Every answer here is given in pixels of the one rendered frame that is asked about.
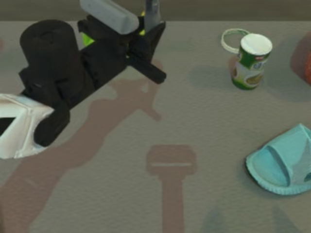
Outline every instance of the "background wall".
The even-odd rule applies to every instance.
[[[144,0],[115,0],[139,14]],[[162,0],[165,20],[310,20],[310,0]],[[1,0],[0,20],[78,20],[79,0]]]

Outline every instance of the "white ring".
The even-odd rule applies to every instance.
[[[247,34],[250,34],[250,32],[247,31],[247,30],[241,29],[241,28],[231,28],[231,29],[225,30],[224,33],[222,34],[221,44],[222,44],[223,48],[225,50],[227,50],[228,52],[231,52],[231,53],[234,53],[234,54],[238,54],[239,53],[239,49],[233,48],[233,47],[229,46],[225,42],[225,36],[226,35],[230,35],[230,34],[247,35]]]

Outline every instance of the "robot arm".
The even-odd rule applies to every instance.
[[[35,23],[21,35],[25,89],[18,96],[0,94],[0,158],[45,150],[69,124],[70,110],[127,66],[164,82],[166,74],[151,59],[165,22],[134,17],[108,0],[81,0],[81,7],[91,15],[78,22],[79,32],[94,40],[81,51],[73,28],[59,20]],[[145,23],[154,27],[142,36]]]

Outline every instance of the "black cylinder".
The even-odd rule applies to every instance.
[[[84,68],[73,28],[60,20],[44,20],[28,27],[20,45],[29,69],[51,78],[64,99],[83,89]]]

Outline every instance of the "table surface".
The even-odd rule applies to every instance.
[[[0,23],[2,93],[22,90],[17,73],[27,64],[18,40],[30,24]],[[128,68],[72,110],[49,150],[0,162],[5,232],[311,232],[311,193],[271,194],[244,168],[246,156],[279,133],[311,126],[311,88],[299,78],[310,26],[168,22],[154,61],[168,74],[164,84]],[[230,80],[233,55],[220,35],[232,27],[274,44],[264,82],[253,91]],[[149,166],[171,155],[194,168],[182,171],[183,181],[181,170]]]

